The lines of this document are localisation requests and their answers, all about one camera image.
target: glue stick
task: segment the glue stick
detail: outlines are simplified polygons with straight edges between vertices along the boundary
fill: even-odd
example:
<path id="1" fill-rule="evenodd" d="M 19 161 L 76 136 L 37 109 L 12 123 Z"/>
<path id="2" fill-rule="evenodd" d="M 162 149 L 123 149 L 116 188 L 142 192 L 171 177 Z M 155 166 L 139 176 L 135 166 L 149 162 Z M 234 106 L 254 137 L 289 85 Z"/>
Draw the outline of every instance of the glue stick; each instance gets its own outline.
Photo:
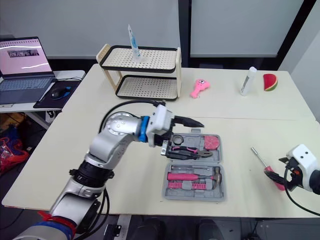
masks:
<path id="1" fill-rule="evenodd" d="M 242 96 L 246 96 L 250 91 L 252 83 L 255 79 L 256 73 L 257 73 L 257 69 L 254 66 L 249 68 L 248 74 L 246 75 L 246 78 L 240 90 L 240 94 Z"/>

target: mouse pad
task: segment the mouse pad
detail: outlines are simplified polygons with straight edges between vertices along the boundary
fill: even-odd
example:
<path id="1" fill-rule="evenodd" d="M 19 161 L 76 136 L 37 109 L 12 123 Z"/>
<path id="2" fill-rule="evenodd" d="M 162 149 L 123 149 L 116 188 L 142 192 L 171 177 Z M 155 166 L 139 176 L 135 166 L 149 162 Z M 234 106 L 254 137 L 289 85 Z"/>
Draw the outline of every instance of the mouse pad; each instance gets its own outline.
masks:
<path id="1" fill-rule="evenodd" d="M 81 81 L 57 81 L 43 98 L 35 103 L 34 109 L 59 108 L 62 109 Z M 60 99 L 52 99 L 51 94 L 54 89 L 71 87 L 70 94 Z"/>

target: pink toy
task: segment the pink toy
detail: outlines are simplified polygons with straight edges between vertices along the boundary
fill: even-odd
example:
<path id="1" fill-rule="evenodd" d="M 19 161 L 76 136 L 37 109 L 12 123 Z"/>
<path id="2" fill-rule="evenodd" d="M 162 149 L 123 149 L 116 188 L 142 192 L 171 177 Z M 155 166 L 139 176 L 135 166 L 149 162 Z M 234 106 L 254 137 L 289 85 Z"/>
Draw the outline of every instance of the pink toy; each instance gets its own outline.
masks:
<path id="1" fill-rule="evenodd" d="M 210 83 L 208 81 L 203 80 L 203 79 L 197 79 L 195 81 L 194 91 L 192 93 L 190 93 L 190 95 L 191 95 L 191 97 L 196 99 L 198 97 L 198 94 L 200 93 L 200 91 L 203 91 L 209 87 L 210 87 Z"/>

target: screwdriver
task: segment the screwdriver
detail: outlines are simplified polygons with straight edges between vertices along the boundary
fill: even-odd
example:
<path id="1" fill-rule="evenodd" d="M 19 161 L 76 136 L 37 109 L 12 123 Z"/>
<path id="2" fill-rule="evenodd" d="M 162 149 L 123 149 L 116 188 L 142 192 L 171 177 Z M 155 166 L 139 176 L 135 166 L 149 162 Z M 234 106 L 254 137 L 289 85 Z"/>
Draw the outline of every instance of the screwdriver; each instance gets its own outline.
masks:
<path id="1" fill-rule="evenodd" d="M 263 165 L 265 166 L 264 171 L 269 171 L 269 172 L 275 172 L 271 166 L 267 166 L 267 164 L 265 163 L 265 161 L 262 159 L 262 157 L 259 155 L 259 153 L 257 152 L 257 150 L 255 150 L 254 147 L 251 147 L 252 152 L 258 157 L 258 159 L 260 159 L 260 161 L 263 163 Z M 281 191 L 285 190 L 285 187 L 277 182 L 274 182 L 274 184 L 277 186 L 277 188 Z"/>

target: laptop screen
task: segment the laptop screen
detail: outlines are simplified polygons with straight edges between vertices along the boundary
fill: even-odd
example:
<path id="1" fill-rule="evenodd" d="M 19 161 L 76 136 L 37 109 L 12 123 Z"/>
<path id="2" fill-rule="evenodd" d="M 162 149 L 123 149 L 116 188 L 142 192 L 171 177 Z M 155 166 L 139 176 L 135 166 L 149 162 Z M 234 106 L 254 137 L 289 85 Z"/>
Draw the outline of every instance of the laptop screen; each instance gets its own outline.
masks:
<path id="1" fill-rule="evenodd" d="M 3 75 L 52 71 L 38 38 L 0 41 L 0 70 Z"/>

